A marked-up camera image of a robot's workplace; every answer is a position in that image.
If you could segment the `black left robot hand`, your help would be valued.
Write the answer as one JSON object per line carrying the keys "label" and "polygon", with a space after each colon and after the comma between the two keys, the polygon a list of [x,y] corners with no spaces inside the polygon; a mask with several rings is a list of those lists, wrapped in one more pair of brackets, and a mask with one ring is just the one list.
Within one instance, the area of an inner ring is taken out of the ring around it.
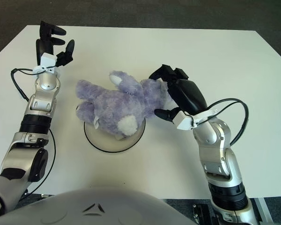
{"label": "black left robot hand", "polygon": [[64,52],[53,53],[55,45],[64,45],[65,41],[53,35],[65,36],[66,31],[56,25],[41,21],[39,39],[36,40],[37,65],[43,68],[65,66],[73,60],[74,40],[70,40]]}

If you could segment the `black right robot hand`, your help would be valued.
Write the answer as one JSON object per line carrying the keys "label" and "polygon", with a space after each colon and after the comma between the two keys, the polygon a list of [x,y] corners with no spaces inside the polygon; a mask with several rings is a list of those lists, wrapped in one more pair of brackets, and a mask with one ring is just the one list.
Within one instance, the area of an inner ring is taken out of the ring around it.
{"label": "black right robot hand", "polygon": [[177,104],[177,107],[172,110],[155,109],[154,113],[157,117],[172,122],[179,111],[196,115],[207,109],[207,103],[198,86],[188,80],[187,74],[182,69],[173,70],[170,66],[163,64],[149,78],[162,79],[166,82],[167,92]]}

